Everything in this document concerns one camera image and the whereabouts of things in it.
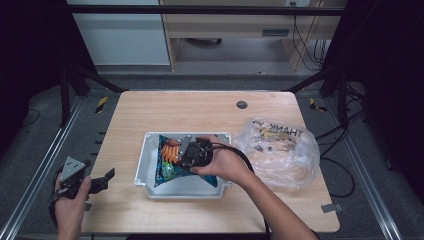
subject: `person's left hand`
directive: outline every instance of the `person's left hand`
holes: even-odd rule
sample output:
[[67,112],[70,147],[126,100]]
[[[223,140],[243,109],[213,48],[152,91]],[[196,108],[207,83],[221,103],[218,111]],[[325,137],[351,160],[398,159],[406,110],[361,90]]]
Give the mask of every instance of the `person's left hand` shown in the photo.
[[[56,190],[60,188],[60,174],[56,179]],[[79,239],[81,223],[84,217],[85,202],[91,187],[91,178],[87,176],[81,183],[75,199],[60,197],[56,201],[55,214],[57,220],[58,240]]]

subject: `light wood tabletop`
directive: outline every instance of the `light wood tabletop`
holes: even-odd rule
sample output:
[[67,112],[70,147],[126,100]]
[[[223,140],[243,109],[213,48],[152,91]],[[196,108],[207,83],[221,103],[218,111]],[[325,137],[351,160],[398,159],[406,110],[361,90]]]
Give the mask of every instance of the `light wood tabletop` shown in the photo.
[[[245,101],[246,109],[236,106]],[[152,200],[134,184],[146,132],[240,132],[251,117],[270,117],[305,126],[298,103],[287,92],[129,91],[121,95],[91,176],[111,168],[109,189],[90,196],[83,232],[91,233],[257,233],[262,215],[237,185],[220,199]],[[335,232],[335,212],[321,171],[301,190],[275,193],[314,231]]]

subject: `white plastic box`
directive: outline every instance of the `white plastic box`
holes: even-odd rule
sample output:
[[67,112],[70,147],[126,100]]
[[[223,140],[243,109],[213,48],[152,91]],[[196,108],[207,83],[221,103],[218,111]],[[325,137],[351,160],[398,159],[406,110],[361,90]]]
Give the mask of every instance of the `white plastic box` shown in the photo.
[[158,161],[159,136],[179,140],[190,135],[192,141],[203,135],[216,135],[221,143],[231,143],[230,133],[211,132],[148,132],[144,136],[140,160],[137,167],[134,183],[144,187],[147,195],[152,199],[217,199],[221,198],[224,189],[231,186],[231,182],[217,177],[218,186],[215,188],[197,175],[175,178],[155,187],[156,166]]

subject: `person's right hand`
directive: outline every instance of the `person's right hand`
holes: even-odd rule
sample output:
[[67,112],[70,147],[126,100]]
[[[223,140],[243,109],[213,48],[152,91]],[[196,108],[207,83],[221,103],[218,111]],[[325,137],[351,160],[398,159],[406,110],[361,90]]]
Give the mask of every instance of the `person's right hand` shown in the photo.
[[[214,135],[202,137],[208,139],[213,146],[219,146],[219,140]],[[248,177],[252,172],[247,168],[243,159],[236,153],[226,149],[216,149],[213,151],[212,162],[205,167],[193,167],[191,172],[199,175],[218,176],[224,180],[240,185],[244,177]]]

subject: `plastic bag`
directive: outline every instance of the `plastic bag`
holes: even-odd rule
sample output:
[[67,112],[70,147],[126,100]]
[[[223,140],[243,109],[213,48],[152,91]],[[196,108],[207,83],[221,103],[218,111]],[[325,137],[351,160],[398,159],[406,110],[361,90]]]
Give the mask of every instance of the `plastic bag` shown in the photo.
[[271,188],[303,188],[319,170],[318,144],[304,127],[256,117],[235,136],[235,144]]
[[[195,175],[183,168],[177,159],[180,142],[159,136],[158,161],[155,174],[155,187],[179,177]],[[216,176],[199,176],[214,187],[218,186]]]

